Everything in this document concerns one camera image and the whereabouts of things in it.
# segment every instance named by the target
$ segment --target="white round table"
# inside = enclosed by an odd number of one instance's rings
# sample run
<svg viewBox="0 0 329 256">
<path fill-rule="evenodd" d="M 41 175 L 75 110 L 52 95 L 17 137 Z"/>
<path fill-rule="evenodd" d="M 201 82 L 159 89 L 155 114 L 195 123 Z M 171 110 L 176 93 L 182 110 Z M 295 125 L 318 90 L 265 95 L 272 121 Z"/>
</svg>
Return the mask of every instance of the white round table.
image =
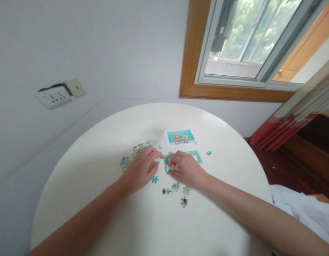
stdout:
<svg viewBox="0 0 329 256">
<path fill-rule="evenodd" d="M 190 129 L 197 144 L 167 149 L 164 131 Z M 215 177 L 271 202 L 259 160 L 227 123 L 201 109 L 153 103 L 116 113 L 93 126 L 64 154 L 42 192 L 34 219 L 34 248 L 122 174 L 121 159 L 151 141 L 163 154 L 198 150 L 201 166 Z M 114 211 L 89 255 L 271 255 L 271 250 L 222 205 L 182 188 L 162 194 L 176 181 L 160 161 L 157 183 L 149 183 Z"/>
</svg>

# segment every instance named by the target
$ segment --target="glass pane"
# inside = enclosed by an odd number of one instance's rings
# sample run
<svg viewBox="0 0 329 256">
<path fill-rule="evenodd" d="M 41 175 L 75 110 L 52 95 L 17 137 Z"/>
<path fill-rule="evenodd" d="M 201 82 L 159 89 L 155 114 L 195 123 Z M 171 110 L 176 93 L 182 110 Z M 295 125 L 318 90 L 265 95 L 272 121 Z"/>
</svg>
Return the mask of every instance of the glass pane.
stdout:
<svg viewBox="0 0 329 256">
<path fill-rule="evenodd" d="M 234 6 L 237 7 L 234 25 L 232 31 L 229 32 L 229 38 L 225 40 L 221 51 L 221 59 L 239 60 L 263 2 L 264 0 L 240 0 Z"/>
<path fill-rule="evenodd" d="M 301 1 L 302 0 L 282 1 L 276 15 L 268 24 L 264 36 L 261 36 L 259 47 L 256 48 L 250 62 L 265 62 Z"/>
<path fill-rule="evenodd" d="M 225 0 L 205 73 L 255 78 L 302 0 Z"/>
</svg>

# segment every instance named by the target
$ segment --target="tree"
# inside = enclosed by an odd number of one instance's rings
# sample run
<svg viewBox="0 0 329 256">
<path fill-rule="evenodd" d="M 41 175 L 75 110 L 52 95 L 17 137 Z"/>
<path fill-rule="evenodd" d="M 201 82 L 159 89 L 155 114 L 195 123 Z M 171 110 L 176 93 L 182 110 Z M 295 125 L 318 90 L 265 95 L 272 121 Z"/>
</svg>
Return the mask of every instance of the tree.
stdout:
<svg viewBox="0 0 329 256">
<path fill-rule="evenodd" d="M 264 63 L 302 0 L 271 0 L 251 40 L 244 61 Z M 264 0 L 239 0 L 229 39 L 224 43 L 221 59 L 238 60 Z"/>
</svg>

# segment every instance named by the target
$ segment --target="patrick star picture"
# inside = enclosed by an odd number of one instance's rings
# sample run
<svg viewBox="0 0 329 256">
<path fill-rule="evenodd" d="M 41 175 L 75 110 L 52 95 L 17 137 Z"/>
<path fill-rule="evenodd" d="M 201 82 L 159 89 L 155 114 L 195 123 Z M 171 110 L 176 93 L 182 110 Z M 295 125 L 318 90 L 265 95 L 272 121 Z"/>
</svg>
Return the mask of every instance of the patrick star picture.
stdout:
<svg viewBox="0 0 329 256">
<path fill-rule="evenodd" d="M 164 135 L 168 148 L 178 148 L 196 144 L 195 138 L 190 130 L 164 132 Z"/>
</svg>

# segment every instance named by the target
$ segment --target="electrical outlet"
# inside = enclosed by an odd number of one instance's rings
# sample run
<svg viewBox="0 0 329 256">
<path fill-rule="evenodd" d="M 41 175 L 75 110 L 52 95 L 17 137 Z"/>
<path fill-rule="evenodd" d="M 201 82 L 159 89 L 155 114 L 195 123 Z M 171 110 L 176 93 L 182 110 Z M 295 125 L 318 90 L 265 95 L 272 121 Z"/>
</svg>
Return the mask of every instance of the electrical outlet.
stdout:
<svg viewBox="0 0 329 256">
<path fill-rule="evenodd" d="M 35 96 L 48 109 L 54 109 L 72 101 L 71 96 L 63 86 L 36 92 Z"/>
<path fill-rule="evenodd" d="M 65 84 L 67 85 L 68 89 L 71 91 L 71 93 L 73 94 L 73 96 L 75 98 L 79 98 L 80 96 L 83 96 L 86 94 L 86 92 L 85 92 L 83 86 L 81 85 L 81 83 L 79 82 L 78 78 L 67 80 L 67 81 L 65 81 Z"/>
</svg>

